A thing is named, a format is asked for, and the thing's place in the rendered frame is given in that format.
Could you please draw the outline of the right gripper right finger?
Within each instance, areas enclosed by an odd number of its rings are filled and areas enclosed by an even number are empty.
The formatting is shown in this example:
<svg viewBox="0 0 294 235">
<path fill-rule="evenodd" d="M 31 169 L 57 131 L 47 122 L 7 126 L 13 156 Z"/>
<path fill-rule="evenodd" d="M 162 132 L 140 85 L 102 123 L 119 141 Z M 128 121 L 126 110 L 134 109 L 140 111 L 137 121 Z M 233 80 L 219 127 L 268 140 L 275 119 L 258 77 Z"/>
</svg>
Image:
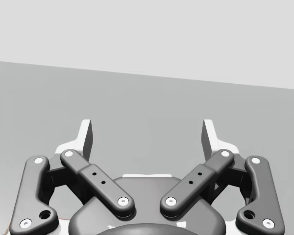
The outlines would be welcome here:
<svg viewBox="0 0 294 235">
<path fill-rule="evenodd" d="M 244 159 L 238 148 L 221 141 L 213 121 L 205 119 L 201 132 L 205 163 L 199 164 L 160 200 L 167 218 L 181 215 L 198 197 L 211 204 L 228 186 L 235 186 L 245 201 L 235 225 L 246 235 L 284 235 L 285 224 L 268 160 L 261 156 Z"/>
</svg>

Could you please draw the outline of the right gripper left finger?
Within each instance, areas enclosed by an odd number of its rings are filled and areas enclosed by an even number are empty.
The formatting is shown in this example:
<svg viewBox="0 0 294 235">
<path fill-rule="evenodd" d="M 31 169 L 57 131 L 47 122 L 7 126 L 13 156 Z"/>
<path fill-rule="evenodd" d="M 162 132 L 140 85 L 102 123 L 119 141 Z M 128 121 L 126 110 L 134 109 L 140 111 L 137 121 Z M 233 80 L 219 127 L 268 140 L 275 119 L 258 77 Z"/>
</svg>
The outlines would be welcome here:
<svg viewBox="0 0 294 235">
<path fill-rule="evenodd" d="M 98 201 L 117 219 L 135 213 L 134 199 L 100 167 L 89 162 L 93 145 L 92 122 L 84 119 L 75 140 L 59 145 L 54 156 L 29 158 L 24 170 L 9 225 L 10 235 L 97 235 L 86 232 L 95 222 L 69 220 L 61 228 L 57 211 L 49 205 L 56 187 L 66 185 L 82 202 Z"/>
</svg>

